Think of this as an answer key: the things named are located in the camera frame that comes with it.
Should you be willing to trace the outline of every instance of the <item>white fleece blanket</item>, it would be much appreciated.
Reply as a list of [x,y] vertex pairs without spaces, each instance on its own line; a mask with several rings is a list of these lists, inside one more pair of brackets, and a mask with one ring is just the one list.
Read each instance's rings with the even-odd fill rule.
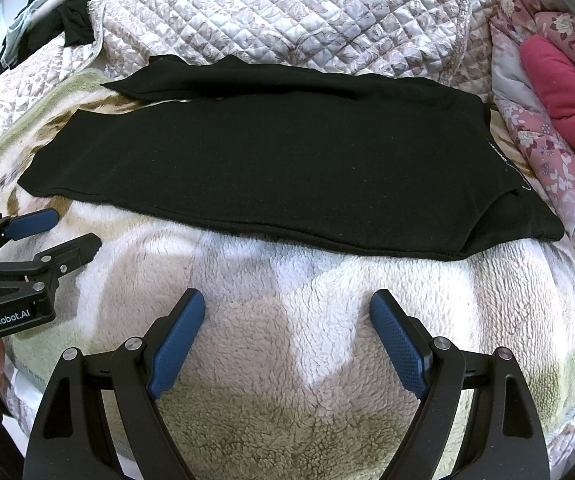
[[[575,413],[575,251],[567,238],[519,240],[462,262],[361,257],[29,196],[17,177],[75,109],[139,106],[99,88],[103,80],[99,72],[72,76],[0,140],[0,211],[54,206],[62,216],[51,232],[8,244],[1,259],[31,258],[90,231],[103,240],[91,264],[61,280],[57,320],[8,342],[39,388],[64,348],[114,349],[192,286],[205,294],[205,323],[159,407],[198,477],[378,478],[417,406],[369,321],[369,298],[388,288],[410,316],[462,349],[512,348],[552,461],[561,458],[560,428]],[[456,458],[466,414],[464,402],[441,474]],[[117,428],[111,404],[110,420]]]

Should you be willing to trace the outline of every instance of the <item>folded black garment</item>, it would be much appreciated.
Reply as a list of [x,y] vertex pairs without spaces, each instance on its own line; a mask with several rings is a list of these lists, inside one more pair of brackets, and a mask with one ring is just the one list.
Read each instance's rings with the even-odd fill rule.
[[191,100],[77,111],[24,189],[353,254],[458,260],[563,236],[496,147],[487,107],[427,79],[161,56],[106,86]]
[[19,48],[19,59],[27,59],[63,31],[65,46],[93,43],[94,30],[88,12],[89,2],[90,0],[66,0],[30,28],[26,32],[26,49]]

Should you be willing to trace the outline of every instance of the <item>blue gripper pad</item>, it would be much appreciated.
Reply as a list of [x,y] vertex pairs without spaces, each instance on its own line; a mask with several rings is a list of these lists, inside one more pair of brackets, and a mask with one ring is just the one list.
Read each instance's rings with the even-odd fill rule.
[[370,302],[370,319],[406,390],[424,400],[429,392],[425,372],[431,350],[407,314],[388,290],[379,290]]
[[8,240],[22,240],[49,231],[58,224],[59,219],[56,209],[43,209],[12,219],[3,234]]
[[205,300],[203,294],[196,290],[154,356],[152,379],[147,385],[147,391],[153,399],[158,399],[174,385],[203,319]]

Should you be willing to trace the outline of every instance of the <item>floral quilt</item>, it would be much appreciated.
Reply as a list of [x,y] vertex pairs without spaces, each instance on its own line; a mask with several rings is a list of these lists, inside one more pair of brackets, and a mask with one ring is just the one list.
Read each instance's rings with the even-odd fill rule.
[[512,139],[530,163],[572,236],[575,152],[552,125],[521,63],[520,44],[541,34],[575,64],[574,0],[503,0],[490,23],[494,101]]

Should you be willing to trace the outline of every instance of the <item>light blue cloth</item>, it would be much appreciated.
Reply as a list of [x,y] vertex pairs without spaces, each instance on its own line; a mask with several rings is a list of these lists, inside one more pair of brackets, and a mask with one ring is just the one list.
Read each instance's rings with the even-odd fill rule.
[[19,12],[10,28],[8,28],[7,36],[5,36],[5,50],[0,56],[0,64],[3,68],[8,69],[16,63],[20,38],[23,37],[25,31],[29,28],[34,11],[47,1],[49,0],[34,0]]

